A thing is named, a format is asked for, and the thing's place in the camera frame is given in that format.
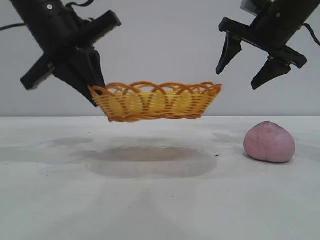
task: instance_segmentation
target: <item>pink stone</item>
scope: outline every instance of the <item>pink stone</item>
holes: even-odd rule
[[[295,140],[279,125],[265,121],[245,136],[244,150],[251,158],[271,163],[287,163],[296,151]]]

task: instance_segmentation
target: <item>wicker basket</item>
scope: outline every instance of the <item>wicker basket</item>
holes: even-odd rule
[[[221,84],[164,83],[141,81],[131,85],[111,83],[89,86],[96,104],[110,122],[133,123],[156,119],[197,119],[222,90]]]

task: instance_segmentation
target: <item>pink rock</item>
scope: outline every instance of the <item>pink rock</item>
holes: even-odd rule
[[[271,163],[287,163],[296,151],[291,134],[269,121],[253,127],[246,134],[243,146],[251,158]]]

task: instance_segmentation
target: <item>basket rim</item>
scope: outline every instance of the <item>basket rim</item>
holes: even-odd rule
[[[143,91],[143,88],[153,88],[152,91]],[[183,84],[180,82],[166,82],[162,84],[156,84],[149,81],[138,81],[132,84],[125,84],[120,82],[113,82],[107,84],[105,87],[101,86],[88,86],[93,97],[101,97],[105,95],[115,96],[116,93],[122,93],[124,96],[127,95],[130,91],[134,94],[142,94],[142,93],[156,93],[161,92],[163,95],[167,95],[167,90],[172,89],[173,92],[176,92],[176,95],[181,95],[184,92],[188,92],[189,94],[202,94],[202,95],[217,95],[222,90],[222,84],[214,84],[213,82],[206,81],[202,83],[195,84]]]

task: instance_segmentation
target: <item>cable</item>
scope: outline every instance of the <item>cable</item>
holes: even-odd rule
[[[17,27],[24,27],[25,24],[24,23],[18,23],[18,24],[12,24],[12,25],[8,25],[8,26],[2,26],[0,27],[0,31],[4,31],[7,29],[12,29],[12,28],[17,28]]]
[[[312,27],[308,23],[304,23],[302,26],[306,27],[309,30],[309,32],[310,32],[313,40],[315,41],[315,43],[320,46],[320,41],[317,39],[317,36],[316,36],[314,30],[312,29]]]
[[[67,8],[72,8],[72,5],[78,6],[78,7],[88,7],[89,5],[91,5],[95,0],[88,0],[87,2],[83,3],[83,4],[78,4],[76,2],[70,2],[67,5],[65,5]]]

